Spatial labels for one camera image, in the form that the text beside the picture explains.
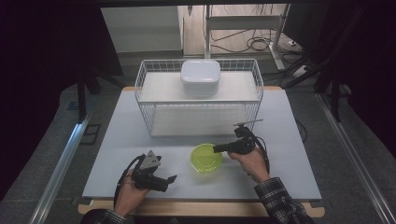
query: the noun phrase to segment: floor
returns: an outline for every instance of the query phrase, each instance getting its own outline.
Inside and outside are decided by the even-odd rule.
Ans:
[[[227,9],[229,13],[232,13],[232,10],[228,7],[219,7],[217,9],[224,11]],[[235,45],[227,46],[227,48],[237,49],[239,47]],[[225,52],[214,51],[214,58],[254,57],[259,63],[264,84],[279,84],[282,73],[277,72],[272,57],[268,52],[261,54],[251,52],[252,54],[250,55],[235,53],[227,53],[225,55],[223,53]],[[202,55],[201,51],[187,52],[186,49],[184,53],[146,52],[121,54],[119,57],[124,77],[116,77],[116,79],[126,85],[133,86],[137,69],[142,59],[200,57],[200,54]],[[290,66],[298,58],[298,55],[285,53],[283,60],[286,66]],[[288,82],[293,79],[293,76],[288,76],[283,81]],[[84,203],[84,200],[80,197],[105,136],[109,118],[111,118],[120,96],[119,87],[101,78],[98,80],[102,87],[101,92],[96,95],[86,92],[89,108],[92,109],[92,116],[87,130],[95,128],[98,132],[96,135],[87,132],[82,137],[68,172],[65,174],[64,181],[56,193],[53,205],[48,211],[45,223],[79,223],[81,221],[82,215],[78,213],[77,207],[79,203]],[[316,77],[311,77],[293,88],[287,89],[293,114],[305,128],[304,131],[303,126],[300,126],[302,138],[306,138],[304,146],[323,197],[320,205],[326,209],[325,216],[315,218],[315,222],[383,223],[320,105],[318,96],[313,90],[315,81]],[[2,220],[2,223],[28,223],[32,218],[37,203],[50,180],[58,160],[64,152],[64,147],[71,132],[76,126],[78,120],[78,107],[76,104],[77,86],[75,85],[63,91],[61,105],[46,135],[5,199],[0,203],[0,220]],[[345,98],[340,99],[339,112],[341,123],[365,164],[367,172],[371,174],[374,182],[388,201],[391,212],[396,214],[396,176],[392,175],[396,174],[396,160],[353,112],[353,109],[347,103],[347,95]],[[169,219],[169,217],[137,217],[136,223],[160,223],[166,219]],[[256,223],[266,221],[262,218],[227,217],[180,217],[179,220],[182,223]]]

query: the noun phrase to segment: white table surface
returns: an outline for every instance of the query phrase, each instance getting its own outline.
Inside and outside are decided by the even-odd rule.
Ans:
[[[264,91],[253,132],[264,139],[271,164],[270,176],[279,176],[297,200],[321,199],[304,145],[284,91]],[[162,156],[154,173],[161,178],[177,175],[166,192],[152,190],[148,198],[172,200],[257,200],[253,180],[237,161],[223,153],[216,171],[198,174],[190,165],[192,150],[202,143],[224,144],[236,137],[150,137],[137,106],[134,91],[123,91],[88,178],[83,197],[112,198],[122,171],[149,150]]]

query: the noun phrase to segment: white plastic container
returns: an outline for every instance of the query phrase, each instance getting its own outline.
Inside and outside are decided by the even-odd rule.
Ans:
[[[220,65],[214,60],[188,60],[181,67],[184,92],[190,96],[208,97],[218,92]]]

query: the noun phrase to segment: white wall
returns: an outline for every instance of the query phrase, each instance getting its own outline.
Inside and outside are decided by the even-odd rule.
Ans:
[[[102,8],[117,53],[181,50],[177,7]]]

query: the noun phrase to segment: container lid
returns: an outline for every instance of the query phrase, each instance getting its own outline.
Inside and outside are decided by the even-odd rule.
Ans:
[[[190,156],[192,167],[199,173],[217,169],[222,162],[222,154],[213,152],[213,144],[201,144],[196,147]]]
[[[211,83],[220,80],[220,65],[214,60],[188,60],[181,66],[180,78],[189,83]]]

